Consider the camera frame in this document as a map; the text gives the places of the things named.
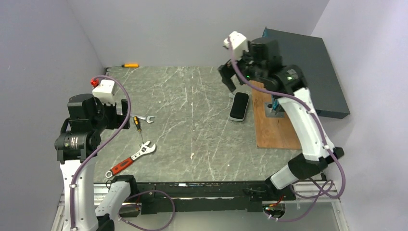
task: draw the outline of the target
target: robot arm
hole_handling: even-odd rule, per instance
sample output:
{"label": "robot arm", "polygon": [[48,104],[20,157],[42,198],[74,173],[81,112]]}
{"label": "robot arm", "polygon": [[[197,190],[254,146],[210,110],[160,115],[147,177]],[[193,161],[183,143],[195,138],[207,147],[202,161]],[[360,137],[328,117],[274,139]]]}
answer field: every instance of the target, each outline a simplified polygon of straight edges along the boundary
{"label": "robot arm", "polygon": [[[126,119],[128,103],[122,100],[122,114],[117,115],[115,103],[115,82],[104,79],[92,94],[73,96],[68,102],[69,118],[61,128],[55,141],[57,159],[64,178],[65,214],[63,231],[112,231],[113,219],[130,195],[138,193],[133,176],[117,176],[112,180],[109,193],[95,209],[93,176],[97,156],[91,158],[79,172],[75,184],[72,178],[81,163],[101,143],[101,132],[116,129]],[[129,129],[129,121],[124,128]],[[70,201],[70,190],[75,188],[74,201]],[[71,217],[71,208],[75,217]]]}
{"label": "robot arm", "polygon": [[[233,57],[247,80],[263,83],[266,90],[292,95],[310,108],[307,111],[299,102],[291,98],[275,96],[292,122],[302,146],[302,153],[266,180],[266,184],[270,186],[272,192],[279,194],[281,189],[290,184],[320,173],[328,164],[333,162],[327,149],[330,149],[337,158],[343,156],[342,148],[334,147],[324,130],[323,134],[327,145],[323,144],[320,130],[311,116],[311,113],[316,114],[316,111],[310,97],[310,91],[307,88],[306,79],[298,66],[282,65],[278,42],[270,38],[257,38],[248,41],[244,35],[236,31],[232,32],[229,37]],[[224,40],[224,46],[229,47],[227,39]],[[222,77],[222,82],[233,92],[236,88],[231,77],[236,73],[231,60],[221,65],[218,71]],[[238,80],[241,85],[244,84],[242,80]]]}

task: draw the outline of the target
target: wrench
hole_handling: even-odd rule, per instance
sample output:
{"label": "wrench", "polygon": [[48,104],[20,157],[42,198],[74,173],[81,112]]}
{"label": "wrench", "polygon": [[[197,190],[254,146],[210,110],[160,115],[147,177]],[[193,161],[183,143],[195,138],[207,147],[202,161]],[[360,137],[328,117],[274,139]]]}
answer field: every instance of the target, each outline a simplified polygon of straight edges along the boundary
{"label": "wrench", "polygon": [[137,158],[141,157],[142,155],[150,154],[154,152],[156,150],[156,144],[153,144],[151,147],[149,147],[150,144],[151,144],[150,141],[147,141],[144,144],[142,144],[140,150],[137,153],[133,154],[132,156],[128,157],[126,160],[115,165],[113,168],[111,168],[111,170],[106,172],[105,177],[109,179],[115,176],[119,172],[125,170],[125,168],[127,168],[133,162],[135,162]]}
{"label": "wrench", "polygon": [[137,116],[139,119],[146,121],[148,124],[153,123],[154,121],[152,120],[154,118],[154,116],[148,115],[148,116],[140,116],[140,115],[135,115],[130,113],[131,117],[135,117]]}

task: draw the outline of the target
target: marble tabletop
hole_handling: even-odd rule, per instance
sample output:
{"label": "marble tabletop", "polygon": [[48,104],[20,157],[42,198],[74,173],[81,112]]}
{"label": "marble tabletop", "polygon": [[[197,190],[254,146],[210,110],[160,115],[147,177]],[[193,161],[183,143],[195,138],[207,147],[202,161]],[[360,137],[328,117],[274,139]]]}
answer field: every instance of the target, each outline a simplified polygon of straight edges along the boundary
{"label": "marble tabletop", "polygon": [[[300,152],[256,147],[252,99],[243,122],[228,119],[232,99],[216,67],[113,67],[107,74],[125,86],[132,113],[155,116],[154,123],[141,121],[141,128],[156,151],[121,173],[136,181],[264,180]],[[237,91],[251,96],[248,86]],[[119,88],[117,97],[125,98]],[[105,130],[102,140],[112,133]],[[106,171],[141,142],[131,123],[98,153],[95,182],[105,182]]]}

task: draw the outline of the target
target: gray wall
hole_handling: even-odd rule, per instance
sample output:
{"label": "gray wall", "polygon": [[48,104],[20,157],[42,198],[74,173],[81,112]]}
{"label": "gray wall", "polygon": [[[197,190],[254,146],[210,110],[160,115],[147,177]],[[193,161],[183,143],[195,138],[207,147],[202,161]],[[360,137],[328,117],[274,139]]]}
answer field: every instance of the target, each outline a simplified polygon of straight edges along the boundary
{"label": "gray wall", "polygon": [[329,0],[68,1],[104,66],[219,66],[230,32],[310,35]]}
{"label": "gray wall", "polygon": [[50,230],[54,141],[70,96],[103,68],[65,0],[0,1],[0,230]]}
{"label": "gray wall", "polygon": [[[312,33],[323,37],[351,111],[323,125],[345,148],[341,200],[352,231],[408,230],[407,9],[405,0],[330,0]],[[339,179],[336,167],[329,173]]]}

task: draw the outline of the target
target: black metal frame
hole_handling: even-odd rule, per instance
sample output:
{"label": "black metal frame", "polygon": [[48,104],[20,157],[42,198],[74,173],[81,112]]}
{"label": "black metal frame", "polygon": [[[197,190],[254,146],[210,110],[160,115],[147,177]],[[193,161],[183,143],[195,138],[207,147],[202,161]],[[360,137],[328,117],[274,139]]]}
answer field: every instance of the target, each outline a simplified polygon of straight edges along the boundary
{"label": "black metal frame", "polygon": [[[280,199],[280,196],[267,191],[264,181],[137,182],[137,190],[140,193],[149,190],[166,192],[173,199],[177,212],[225,210],[262,212],[263,201]],[[282,192],[284,201],[296,199],[288,187]],[[160,193],[143,194],[139,202],[143,204],[142,214],[173,211],[170,200]],[[126,212],[122,216],[135,217],[137,214]]]}

